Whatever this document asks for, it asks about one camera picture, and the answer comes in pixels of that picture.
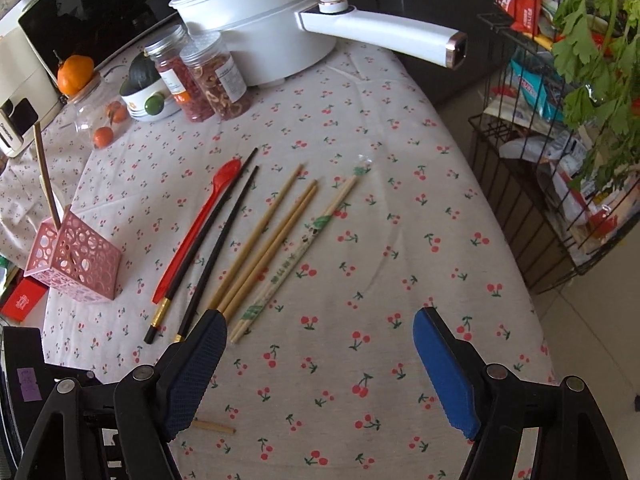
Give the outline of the black chopstick gold band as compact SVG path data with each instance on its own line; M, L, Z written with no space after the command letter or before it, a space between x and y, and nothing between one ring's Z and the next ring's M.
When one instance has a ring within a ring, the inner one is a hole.
M162 322L168 311L168 308L170 307L172 300L175 297L176 291L181 285L181 282L184 278L184 274L186 274L186 270L189 269L189 266L191 265L191 262L193 261L196 253L200 249L201 244L203 244L205 237L208 234L208 231L212 227L213 223L216 221L216 218L218 214L221 212L221 209L224 208L224 203L229 199L234 189L234 186L236 185L236 182L238 182L239 178L241 177L242 172L250 164L250 162L253 160L257 152L258 152L258 148L253 148L250 154L247 156L247 159L245 159L245 162L241 162L242 166L239 173L233 178L233 180L226 187L224 192L220 194L212 212L208 215L202 228L200 229L200 232L198 232L198 235L195 237L195 240L191 243L188 249L188 252L186 253L186 256L183 259L183 262L180 264L178 271L176 272L175 276L172 278L168 286L168 289L166 289L166 292L164 293L163 298L157 304L157 308L153 315L148 331L146 332L143 338L143 341L146 344L153 343L155 336L158 332L158 329L162 325Z

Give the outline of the paper disposable chopsticks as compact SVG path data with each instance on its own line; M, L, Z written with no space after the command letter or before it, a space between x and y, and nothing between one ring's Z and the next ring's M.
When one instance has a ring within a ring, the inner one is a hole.
M352 175L337 189L335 196L328 203L328 206L324 208L324 211L322 211L317 218L314 218L314 220L309 223L302 237L294 247L284 255L273 272L265 276L265 281L258 290L254 301L245 309L240 316L238 324L231 330L229 340L232 344L236 344L243 337L248 328L262 313L262 310L268 306L272 297L288 277L288 274L295 269L299 260L305 255L305 252L317 236L333 218L334 212L337 211L337 208L346 200L346 197L356 185L359 178L368 172L371 164L370 159L363 155L360 156L358 164L352 170ZM256 286L258 278L262 275L262 268L272 263L273 258L280 252L282 242L288 237L288 234L290 234L294 226L296 226L300 216L306 211L308 204L314 197L316 187L317 185L315 184L311 185L311 189L303 197L300 204L294 207L291 218L277 228L276 236L271 237L268 247L260 251L259 259L255 261L256 266L252 272L247 274L234 296L226 302L226 307L222 314L227 321L232 320L236 311L242 306L243 301Z

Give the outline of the crosswise bamboo chopstick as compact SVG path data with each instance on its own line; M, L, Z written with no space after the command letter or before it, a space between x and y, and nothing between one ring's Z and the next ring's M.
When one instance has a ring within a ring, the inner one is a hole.
M49 176L49 169L47 165L46 152L42 143L42 134L40 122L35 122L34 125L34 142L37 150L38 166L40 170L41 186L43 188L44 196L49 206L51 220L56 230L60 228L61 220L58 215L58 208L55 205L54 194L52 190L52 184Z

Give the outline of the pink perforated utensil holder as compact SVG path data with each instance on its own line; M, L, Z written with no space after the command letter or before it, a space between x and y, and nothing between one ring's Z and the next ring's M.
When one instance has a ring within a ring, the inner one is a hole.
M121 258L118 248L67 207L58 229L51 218L41 222L24 274L78 302L110 301Z

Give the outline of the red box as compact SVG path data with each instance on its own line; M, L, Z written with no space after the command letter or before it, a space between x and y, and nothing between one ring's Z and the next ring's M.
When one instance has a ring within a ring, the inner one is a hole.
M23 322L46 294L48 288L29 276L21 278L6 300L1 301L1 314L10 321Z

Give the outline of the red plastic spoon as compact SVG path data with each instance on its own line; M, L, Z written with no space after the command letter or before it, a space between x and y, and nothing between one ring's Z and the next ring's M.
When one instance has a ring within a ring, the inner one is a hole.
M218 197L226 187L230 184L233 178L239 173L241 169L241 161L237 158L232 158L225 164L223 164L216 174L214 174L212 181L212 192L210 192L208 199L201 206L198 215L194 219L193 223L190 226L188 232L183 237L182 242L180 243L178 249L175 252L175 255L171 258L170 263L168 264L168 268L164 272L163 276L160 278L160 281L156 285L156 289L154 290L154 294L152 296L152 303L158 304L160 300L163 298L166 289L175 276L176 272L179 269L180 264L183 262L186 253L191 245L191 243L195 240L195 237L200 232L205 220L208 215L212 212Z

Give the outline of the glass jar with tomatoes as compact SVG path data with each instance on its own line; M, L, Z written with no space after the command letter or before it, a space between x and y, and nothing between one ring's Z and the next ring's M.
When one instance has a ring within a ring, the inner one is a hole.
M70 99L77 133L85 136L96 150L107 148L130 126L128 108L114 84L94 74L88 84Z

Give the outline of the white bowl with squash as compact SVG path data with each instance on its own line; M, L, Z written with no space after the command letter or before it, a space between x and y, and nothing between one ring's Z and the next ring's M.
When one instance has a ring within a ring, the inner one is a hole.
M181 110L162 78L136 92L132 91L126 79L120 87L119 96L130 117L137 122L158 122Z

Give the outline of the cream air fryer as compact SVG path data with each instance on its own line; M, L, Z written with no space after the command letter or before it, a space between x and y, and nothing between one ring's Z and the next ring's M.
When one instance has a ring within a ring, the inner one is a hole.
M60 94L24 32L1 37L1 151L14 158L34 140L34 125L46 128L62 110Z

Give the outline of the dark green squash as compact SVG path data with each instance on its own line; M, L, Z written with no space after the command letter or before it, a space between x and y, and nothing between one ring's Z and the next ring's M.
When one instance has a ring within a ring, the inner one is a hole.
M140 52L131 61L128 76L120 86L119 94L121 96L131 96L152 86L159 79L160 73L157 71L154 62L144 52Z

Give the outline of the orange on jar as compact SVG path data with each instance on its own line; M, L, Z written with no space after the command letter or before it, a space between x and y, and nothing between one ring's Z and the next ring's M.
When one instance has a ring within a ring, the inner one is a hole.
M59 60L56 72L58 90L69 98L76 96L91 80L93 72L94 62L90 56L73 54L66 60Z

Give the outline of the jar of red dried fruit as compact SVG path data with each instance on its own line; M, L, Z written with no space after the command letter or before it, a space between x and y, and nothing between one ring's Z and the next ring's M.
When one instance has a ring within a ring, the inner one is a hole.
M189 43L183 24L171 25L144 47L170 94L190 122L205 122L215 115L213 107L184 64L181 51Z

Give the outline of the black microwave oven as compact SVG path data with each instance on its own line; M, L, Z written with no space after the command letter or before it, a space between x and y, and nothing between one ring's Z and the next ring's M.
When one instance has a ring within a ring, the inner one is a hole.
M170 0L32 0L18 19L51 77L71 55L88 56L96 68L157 27L176 11Z

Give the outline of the white electric pot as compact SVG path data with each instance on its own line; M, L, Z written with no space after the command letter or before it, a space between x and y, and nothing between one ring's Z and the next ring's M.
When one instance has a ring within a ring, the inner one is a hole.
M373 44L454 70L464 32L359 10L348 0L171 0L193 39L220 32L244 80L271 84L325 58L337 39Z

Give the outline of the green leafy vegetables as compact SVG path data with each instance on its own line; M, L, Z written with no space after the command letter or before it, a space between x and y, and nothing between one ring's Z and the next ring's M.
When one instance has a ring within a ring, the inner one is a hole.
M559 0L553 23L563 122L597 133L580 176L620 188L639 170L639 0Z

